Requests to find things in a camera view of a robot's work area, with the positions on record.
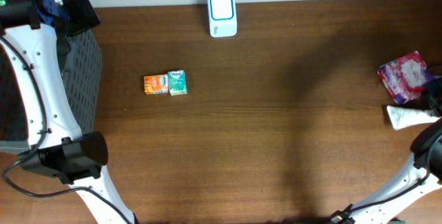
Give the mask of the teal tissue pocket pack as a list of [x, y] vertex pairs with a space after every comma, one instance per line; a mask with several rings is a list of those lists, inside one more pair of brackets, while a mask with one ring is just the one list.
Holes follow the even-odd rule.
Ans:
[[184, 70], [169, 71], [169, 93], [171, 96], [184, 95], [188, 93], [186, 85], [186, 74]]

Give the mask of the orange tissue pocket pack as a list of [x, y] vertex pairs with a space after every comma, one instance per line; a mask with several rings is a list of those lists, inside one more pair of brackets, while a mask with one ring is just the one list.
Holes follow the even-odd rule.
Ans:
[[144, 92], [147, 95], [163, 94], [169, 91], [167, 74], [144, 76]]

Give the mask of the white tube with cork cap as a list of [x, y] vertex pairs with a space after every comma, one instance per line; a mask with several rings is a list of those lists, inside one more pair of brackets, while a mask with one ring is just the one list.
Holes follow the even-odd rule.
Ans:
[[441, 116], [433, 110], [407, 109], [387, 106], [387, 114], [394, 130], [398, 131], [419, 124], [434, 123]]

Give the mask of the red purple pads pack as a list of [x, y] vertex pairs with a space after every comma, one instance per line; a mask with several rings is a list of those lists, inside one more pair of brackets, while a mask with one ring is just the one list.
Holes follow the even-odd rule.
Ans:
[[405, 104], [419, 98], [425, 90], [425, 85], [437, 78], [430, 73], [418, 51], [380, 66], [377, 74], [397, 104]]

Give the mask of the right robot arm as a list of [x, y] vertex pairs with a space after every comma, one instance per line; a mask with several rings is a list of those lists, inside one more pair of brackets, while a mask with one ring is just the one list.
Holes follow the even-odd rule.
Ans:
[[412, 142], [411, 155], [390, 181], [365, 200], [335, 212], [329, 223], [392, 223], [397, 214], [426, 194], [441, 188], [441, 77], [424, 86], [429, 109], [388, 106], [394, 130], [428, 124]]

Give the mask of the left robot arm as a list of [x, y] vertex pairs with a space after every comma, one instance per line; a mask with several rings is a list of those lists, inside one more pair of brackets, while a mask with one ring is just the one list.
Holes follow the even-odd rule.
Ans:
[[57, 42], [100, 23], [89, 0], [1, 0], [1, 47], [12, 65], [28, 123], [17, 166], [57, 178], [98, 223], [136, 223], [108, 173], [103, 135], [81, 130], [59, 69]]

